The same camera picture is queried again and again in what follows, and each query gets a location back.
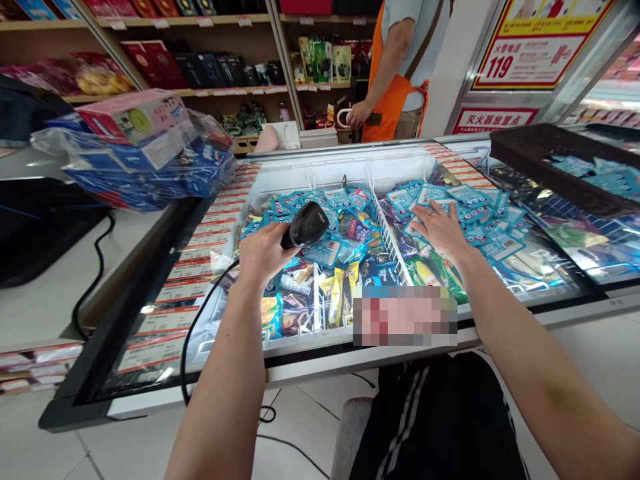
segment pixelated area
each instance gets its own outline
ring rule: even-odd
[[[353,292],[353,344],[430,346],[433,336],[456,345],[458,303],[444,287],[360,287]]]

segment white wall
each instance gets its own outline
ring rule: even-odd
[[[442,52],[429,82],[422,138],[445,133],[475,47],[485,37],[485,20],[494,11],[494,0],[455,0]]]

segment barcode scanner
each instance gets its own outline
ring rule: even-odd
[[[329,219],[320,205],[309,202],[296,214],[289,228],[282,236],[283,250],[306,248],[320,240],[329,227]]]

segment hand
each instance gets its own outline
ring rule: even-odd
[[[280,241],[290,223],[272,223],[249,235],[240,244],[238,282],[264,290],[269,280],[300,251],[282,250]]]
[[[416,205],[412,209],[424,225],[412,221],[411,226],[418,230],[432,244],[436,252],[445,255],[452,262],[456,262],[468,251],[474,250],[465,239],[465,235],[458,223],[458,212],[455,203],[451,204],[450,214],[433,200],[429,202],[431,208]]]
[[[356,103],[352,111],[347,114],[349,128],[360,129],[371,116],[371,112],[373,112],[373,106],[369,105],[366,100]]]

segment red box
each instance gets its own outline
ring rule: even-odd
[[[280,0],[282,13],[287,15],[331,15],[331,0]]]
[[[127,51],[131,60],[140,67],[151,87],[165,87],[160,70],[158,70],[153,59],[142,46],[142,42],[120,42],[120,44]]]
[[[163,17],[180,17],[180,11],[174,0],[153,0]]]
[[[153,8],[151,0],[131,0],[133,8],[144,18],[158,18],[158,12]]]
[[[85,0],[96,18],[114,18],[117,17],[107,0]]]
[[[138,14],[129,0],[107,0],[111,9],[120,18],[138,18]]]
[[[165,88],[171,90],[189,88],[187,81],[178,68],[178,64],[162,40],[148,40],[141,43],[142,48],[149,54],[151,60],[159,70]]]

